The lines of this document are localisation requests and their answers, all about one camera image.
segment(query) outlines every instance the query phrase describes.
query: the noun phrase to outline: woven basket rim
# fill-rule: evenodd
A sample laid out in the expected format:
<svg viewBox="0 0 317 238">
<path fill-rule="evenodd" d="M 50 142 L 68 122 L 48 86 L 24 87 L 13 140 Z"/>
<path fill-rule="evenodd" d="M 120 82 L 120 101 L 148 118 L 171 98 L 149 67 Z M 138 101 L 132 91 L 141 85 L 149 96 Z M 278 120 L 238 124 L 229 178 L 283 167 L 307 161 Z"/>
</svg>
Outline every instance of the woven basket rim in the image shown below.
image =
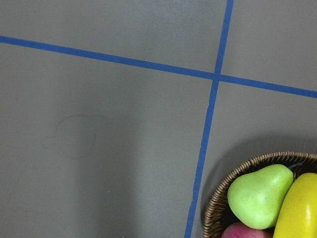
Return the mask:
<svg viewBox="0 0 317 238">
<path fill-rule="evenodd" d="M 268 162 L 270 161 L 270 159 L 273 160 L 274 158 L 278 159 L 278 158 L 286 158 L 286 157 L 296 158 L 294 160 L 299 160 L 297 161 L 297 163 L 307 159 L 313 160 L 313 161 L 317 160 L 317 154 L 312 154 L 307 152 L 297 152 L 297 151 L 274 151 L 274 152 L 268 152 L 262 155 L 254 156 L 244 161 L 243 163 L 241 163 L 222 180 L 222 182 L 217 186 L 216 190 L 214 191 L 205 211 L 203 237 L 211 238 L 211 235 L 210 235 L 211 226 L 219 222 L 217 221 L 219 216 L 216 217 L 213 215 L 214 213 L 217 212 L 217 205 L 219 203 L 220 197 L 223 195 L 224 192 L 226 192 L 230 184 L 237 178 L 238 175 L 243 173 L 249 167 L 256 166 L 261 162 Z"/>
</svg>

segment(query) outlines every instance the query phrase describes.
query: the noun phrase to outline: painter's tape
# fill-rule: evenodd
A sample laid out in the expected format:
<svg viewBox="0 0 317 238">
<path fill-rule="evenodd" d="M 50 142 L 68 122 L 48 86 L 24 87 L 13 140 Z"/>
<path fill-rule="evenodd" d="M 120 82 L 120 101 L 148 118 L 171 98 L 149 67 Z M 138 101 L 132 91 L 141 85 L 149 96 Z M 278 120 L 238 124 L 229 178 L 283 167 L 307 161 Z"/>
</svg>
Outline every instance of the painter's tape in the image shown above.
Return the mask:
<svg viewBox="0 0 317 238">
<path fill-rule="evenodd" d="M 85 50 L 51 45 L 51 44 L 46 44 L 41 42 L 22 40 L 22 39 L 6 37 L 6 36 L 0 36 L 0 42 L 11 44 L 11 45 L 39 49 L 39 50 L 57 52 L 57 53 L 62 53 L 62 54 L 67 54 L 72 56 L 79 56 L 79 57 L 91 58 L 95 60 L 103 60 L 103 61 L 108 61 L 113 63 L 120 63 L 120 64 L 126 64 L 131 66 L 142 67 L 142 68 L 154 69 L 154 70 L 159 70 L 164 72 L 183 74 L 183 75 L 192 76 L 192 77 L 199 77 L 199 78 L 205 78 L 205 79 L 213 79 L 214 77 L 214 73 L 211 73 L 211 72 L 205 72 L 205 71 L 177 67 L 177 66 L 172 66 L 172 65 L 162 64 L 162 63 L 155 63 L 155 62 L 149 62 L 144 60 L 108 55 L 108 54 L 97 53 L 92 51 L 85 51 Z"/>
<path fill-rule="evenodd" d="M 225 49 L 226 49 L 226 45 L 227 45 L 233 3 L 234 3 L 234 0 L 228 0 L 226 11 L 224 14 L 224 20 L 223 20 L 221 37 L 220 37 L 220 42 L 219 42 L 218 54 L 217 54 L 217 60 L 216 60 L 215 68 L 214 68 L 214 72 L 216 74 L 221 74 L 224 53 L 225 53 Z"/>
<path fill-rule="evenodd" d="M 209 106 L 208 106 L 206 120 L 205 120 L 202 144 L 200 147 L 198 163 L 197 163 L 197 168 L 196 168 L 195 181 L 194 181 L 194 187 L 193 187 L 193 200 L 192 200 L 191 206 L 189 208 L 189 212 L 188 212 L 188 218 L 187 218 L 187 224 L 186 224 L 184 238 L 190 238 L 192 236 L 193 225 L 194 225 L 194 221 L 195 221 L 195 214 L 196 214 L 196 209 L 197 209 L 197 202 L 198 202 L 198 197 L 199 197 L 199 191 L 200 191 L 200 186 L 202 183 L 204 164 L 205 164 L 206 152 L 207 152 L 208 141 L 209 141 L 209 134 L 210 134 L 210 130 L 211 130 L 212 117 L 213 117 L 213 112 L 214 112 L 214 107 L 215 107 L 215 102 L 216 102 L 216 97 L 217 97 L 217 91 L 218 91 L 218 86 L 219 86 L 219 79 L 220 79 L 219 76 L 221 74 L 223 58 L 224 58 L 224 53 L 225 53 L 227 38 L 228 38 L 228 33 L 229 33 L 229 26 L 230 26 L 230 19 L 231 19 L 231 14 L 232 14 L 232 9 L 233 9 L 233 3 L 234 3 L 233 0 L 227 1 L 227 6 L 226 6 L 225 14 L 224 14 L 221 37 L 220 37 L 220 42 L 219 42 L 219 47 L 218 47 L 217 60 L 216 60 L 216 65 L 215 65 L 215 70 L 214 70 L 216 77 L 213 79 L 212 85 L 211 85 L 211 94 L 210 94 L 210 99 L 209 99 Z"/>
<path fill-rule="evenodd" d="M 245 86 L 250 86 L 250 87 L 255 87 L 255 88 L 267 89 L 267 90 L 272 90 L 272 91 L 277 91 L 277 92 L 282 92 L 282 93 L 290 93 L 290 94 L 295 94 L 295 95 L 300 95 L 300 96 L 305 96 L 305 97 L 310 97 L 310 98 L 317 98 L 316 91 L 295 88 L 295 87 L 290 87 L 290 86 L 285 86 L 285 85 L 279 85 L 279 84 L 275 84 L 275 83 L 261 82 L 261 81 L 233 77 L 233 76 L 228 76 L 228 75 L 221 75 L 219 80 L 222 82 L 227 82 L 227 83 L 234 83 L 234 84 L 240 84 L 240 85 L 245 85 Z"/>
<path fill-rule="evenodd" d="M 209 106 L 207 109 L 202 144 L 201 144 L 197 168 L 196 168 L 196 175 L 195 175 L 195 181 L 194 181 L 194 187 L 193 187 L 193 200 L 188 212 L 188 218 L 187 218 L 187 224 L 186 224 L 186 230 L 185 230 L 185 236 L 184 236 L 185 238 L 190 238 L 192 235 L 194 218 L 195 218 L 199 191 L 200 191 L 200 185 L 202 182 L 207 146 L 209 141 L 209 133 L 211 129 L 213 111 L 214 111 L 214 106 L 215 106 L 216 97 L 217 97 L 218 85 L 219 85 L 218 80 L 212 81 Z"/>
</svg>

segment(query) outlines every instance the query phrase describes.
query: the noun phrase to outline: red apple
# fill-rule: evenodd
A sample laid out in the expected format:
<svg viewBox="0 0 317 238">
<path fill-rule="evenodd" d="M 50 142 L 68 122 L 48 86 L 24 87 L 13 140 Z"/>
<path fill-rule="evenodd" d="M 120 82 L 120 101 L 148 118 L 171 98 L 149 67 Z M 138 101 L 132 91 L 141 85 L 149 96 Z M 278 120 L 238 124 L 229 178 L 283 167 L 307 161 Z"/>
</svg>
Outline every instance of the red apple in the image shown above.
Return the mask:
<svg viewBox="0 0 317 238">
<path fill-rule="evenodd" d="M 273 235 L 265 230 L 247 227 L 242 222 L 233 223 L 222 234 L 221 238 L 272 238 Z"/>
</svg>

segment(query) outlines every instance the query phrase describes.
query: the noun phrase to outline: blue tape line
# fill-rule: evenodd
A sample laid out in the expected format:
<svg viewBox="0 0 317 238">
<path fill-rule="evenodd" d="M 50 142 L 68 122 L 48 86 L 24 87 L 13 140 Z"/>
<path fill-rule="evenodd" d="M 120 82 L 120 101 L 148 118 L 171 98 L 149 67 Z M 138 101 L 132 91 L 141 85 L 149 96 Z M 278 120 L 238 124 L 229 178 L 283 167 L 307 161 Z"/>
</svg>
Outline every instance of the blue tape line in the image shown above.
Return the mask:
<svg viewBox="0 0 317 238">
<path fill-rule="evenodd" d="M 97 53 L 92 51 L 85 51 L 85 50 L 80 50 L 80 49 L 75 49 L 70 47 L 51 45 L 51 44 L 22 40 L 22 39 L 6 37 L 6 36 L 0 36 L 0 42 L 11 44 L 11 45 L 39 49 L 39 50 L 57 52 L 57 53 L 62 53 L 62 54 L 67 54 L 72 56 L 80 56 L 85 58 L 109 61 L 109 62 L 126 64 L 131 66 L 142 67 L 142 68 L 155 69 L 155 70 L 164 71 L 164 72 L 177 73 L 177 74 L 182 74 L 182 75 L 187 75 L 192 77 L 199 77 L 199 78 L 206 78 L 206 79 L 212 79 L 214 77 L 214 73 L 195 70 L 195 69 L 182 68 L 182 67 L 171 66 L 171 65 L 162 64 L 162 63 L 148 62 L 148 61 L 143 61 L 138 59 L 131 59 L 126 57 L 102 54 L 102 53 Z"/>
<path fill-rule="evenodd" d="M 216 60 L 216 65 L 215 65 L 215 70 L 214 70 L 215 77 L 212 81 L 212 86 L 211 86 L 209 106 L 207 109 L 202 144 L 201 144 L 197 168 L 196 168 L 195 182 L 194 182 L 194 187 L 193 187 L 193 200 L 192 200 L 192 204 L 189 208 L 189 212 L 188 212 L 188 218 L 187 218 L 187 224 L 186 224 L 186 230 L 185 230 L 185 236 L 184 236 L 185 238 L 190 238 L 192 236 L 193 225 L 194 225 L 194 221 L 195 221 L 195 213 L 196 213 L 197 202 L 198 202 L 198 197 L 199 197 L 199 191 L 200 191 L 200 186 L 201 186 L 202 177 L 203 177 L 204 164 L 205 164 L 207 146 L 208 146 L 208 141 L 209 141 L 209 134 L 210 134 L 210 130 L 211 130 L 213 111 L 214 111 L 214 107 L 215 107 L 217 91 L 218 91 L 218 86 L 219 86 L 219 80 L 220 80 L 219 76 L 221 74 L 223 58 L 224 58 L 224 53 L 225 53 L 227 38 L 228 38 L 228 33 L 229 33 L 229 26 L 230 26 L 231 14 L 232 14 L 232 9 L 233 9 L 233 3 L 234 3 L 234 0 L 227 1 L 227 6 L 226 6 L 225 14 L 224 14 L 221 37 L 220 37 L 220 42 L 219 42 L 218 54 L 217 54 L 217 60 Z"/>
<path fill-rule="evenodd" d="M 219 49 L 217 54 L 216 65 L 214 68 L 214 72 L 216 74 L 221 74 L 222 63 L 224 58 L 224 53 L 227 45 L 227 38 L 229 33 L 229 26 L 231 21 L 232 9 L 233 9 L 234 0 L 227 1 L 227 7 L 224 14 L 224 20 L 222 25 L 222 32 L 220 37 Z"/>
<path fill-rule="evenodd" d="M 213 111 L 214 111 L 214 106 L 215 106 L 216 97 L 217 97 L 218 85 L 219 85 L 218 80 L 212 81 L 209 106 L 207 109 L 203 138 L 202 138 L 202 143 L 201 143 L 201 148 L 200 148 L 199 158 L 198 158 L 198 163 L 196 168 L 195 182 L 193 187 L 193 200 L 188 212 L 187 225 L 186 225 L 185 236 L 184 236 L 185 238 L 190 238 L 192 235 L 194 218 L 195 218 L 198 196 L 200 191 L 200 184 L 202 182 L 203 169 L 204 169 L 207 146 L 209 141 L 209 133 L 211 129 Z"/>
<path fill-rule="evenodd" d="M 23 46 L 23 47 L 51 51 L 51 52 L 57 52 L 57 53 L 68 54 L 73 56 L 86 57 L 86 58 L 96 59 L 96 60 L 115 62 L 115 63 L 137 66 L 142 68 L 182 74 L 182 75 L 187 75 L 192 77 L 219 80 L 223 82 L 229 82 L 229 83 L 251 86 L 256 88 L 263 88 L 263 89 L 273 90 L 273 91 L 278 91 L 283 93 L 291 93 L 291 94 L 301 95 L 305 97 L 316 98 L 316 94 L 317 94 L 316 91 L 307 90 L 307 89 L 289 87 L 289 86 L 273 84 L 273 83 L 265 83 L 261 81 L 251 80 L 251 79 L 239 78 L 239 77 L 228 76 L 228 75 L 220 75 L 216 73 L 205 72 L 205 71 L 200 71 L 195 69 L 148 62 L 148 61 L 143 61 L 138 59 L 130 59 L 125 57 L 113 56 L 108 54 L 96 53 L 96 52 L 79 50 L 75 48 L 69 48 L 69 47 L 63 47 L 63 46 L 57 46 L 57 45 L 50 45 L 46 43 L 22 40 L 22 39 L 6 37 L 6 36 L 0 36 L 0 43 Z"/>
<path fill-rule="evenodd" d="M 250 86 L 255 88 L 261 88 L 261 89 L 267 89 L 282 93 L 290 93 L 310 98 L 317 98 L 317 92 L 307 89 L 301 89 L 301 88 L 295 88 L 285 85 L 279 85 L 274 83 L 267 83 L 267 82 L 261 82 L 251 79 L 245 79 L 245 78 L 239 78 L 234 76 L 228 76 L 228 75 L 220 75 L 219 77 L 220 81 L 227 82 L 227 83 L 234 83 L 234 84 L 240 84 L 244 86 Z"/>
</svg>

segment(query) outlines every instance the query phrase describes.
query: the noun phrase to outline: fruit basket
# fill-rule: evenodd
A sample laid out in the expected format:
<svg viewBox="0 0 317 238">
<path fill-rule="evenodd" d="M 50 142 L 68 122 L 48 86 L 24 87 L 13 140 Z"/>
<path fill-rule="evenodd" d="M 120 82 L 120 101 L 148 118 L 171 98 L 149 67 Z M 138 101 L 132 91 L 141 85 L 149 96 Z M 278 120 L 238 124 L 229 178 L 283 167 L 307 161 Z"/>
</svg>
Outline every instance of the fruit basket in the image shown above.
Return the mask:
<svg viewBox="0 0 317 238">
<path fill-rule="evenodd" d="M 303 173 L 317 173 L 317 154 L 277 151 L 255 156 L 236 167 L 216 188 L 207 205 L 203 226 L 204 238 L 220 238 L 229 225 L 238 221 L 228 205 L 227 191 L 231 183 L 241 175 L 273 164 L 291 168 L 296 179 Z"/>
</svg>

